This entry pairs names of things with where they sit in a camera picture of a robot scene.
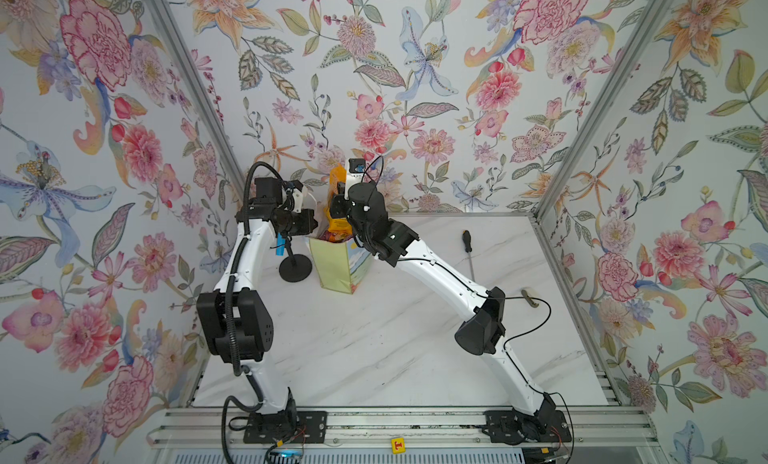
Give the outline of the yellow gummy candy bag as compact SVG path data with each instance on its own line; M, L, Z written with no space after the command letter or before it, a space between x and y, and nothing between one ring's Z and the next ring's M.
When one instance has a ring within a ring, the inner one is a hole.
M346 201L344 198L346 186L346 170L338 165L330 171L329 194L325 216L328 228L323 239L331 243L341 243L353 236L352 226L347 221Z

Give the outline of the painted landscape paper bag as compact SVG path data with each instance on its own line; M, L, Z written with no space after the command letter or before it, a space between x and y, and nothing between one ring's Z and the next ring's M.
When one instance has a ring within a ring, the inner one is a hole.
M359 247L353 237L332 242L325 240L325 235L308 239L320 285L328 291L352 295L368 274L372 255Z

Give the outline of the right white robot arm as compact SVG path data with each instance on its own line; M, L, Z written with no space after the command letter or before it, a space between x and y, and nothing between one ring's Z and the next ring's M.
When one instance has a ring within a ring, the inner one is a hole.
M373 257L414 277L456 311L462 323L454 339L466 353L480 357L508 394L511 407L484 413L482 433L493 443L566 444L574 441L566 404L534 384L512 350L503 324L505 305L520 300L531 307L547 303L523 291L506 296L498 287L485 288L440 258L406 224L389 217L384 198L372 182L341 184L333 196L330 216L344 219L357 243Z

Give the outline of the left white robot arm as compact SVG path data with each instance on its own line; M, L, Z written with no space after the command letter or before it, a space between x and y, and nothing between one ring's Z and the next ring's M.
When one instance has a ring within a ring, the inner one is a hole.
M278 272L288 283L312 272L309 257L296 254L294 237L309 236L318 226L316 201L298 180L255 178L255 192L237 216L237 237L223 276L197 299L196 311L209 352L244 377L254 396L240 402L248 412L274 415L293 403L291 391L267 359L275 326L257 291L264 258L275 250L286 257Z

